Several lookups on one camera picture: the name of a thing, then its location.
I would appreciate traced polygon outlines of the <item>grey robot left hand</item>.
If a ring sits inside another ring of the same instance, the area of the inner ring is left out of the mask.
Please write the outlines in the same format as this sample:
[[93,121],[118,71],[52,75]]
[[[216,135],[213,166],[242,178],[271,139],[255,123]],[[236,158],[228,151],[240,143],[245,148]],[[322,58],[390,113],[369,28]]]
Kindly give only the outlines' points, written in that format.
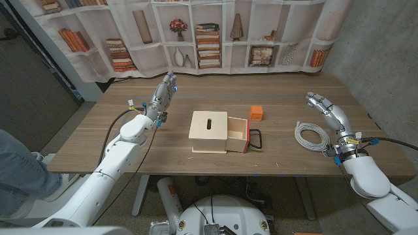
[[171,99],[177,90],[176,75],[170,70],[153,93],[146,109],[146,116],[155,121],[160,113],[163,113],[168,109]]

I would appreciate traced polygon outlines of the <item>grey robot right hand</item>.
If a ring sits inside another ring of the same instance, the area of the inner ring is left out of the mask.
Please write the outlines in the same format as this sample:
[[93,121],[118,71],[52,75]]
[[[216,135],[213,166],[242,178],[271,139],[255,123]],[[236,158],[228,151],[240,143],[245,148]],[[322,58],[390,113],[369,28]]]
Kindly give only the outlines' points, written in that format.
[[351,128],[348,117],[345,112],[339,107],[331,103],[327,98],[313,92],[308,92],[306,96],[308,106],[315,108],[325,120],[329,129],[334,131],[337,139],[351,138],[353,139],[355,133]]

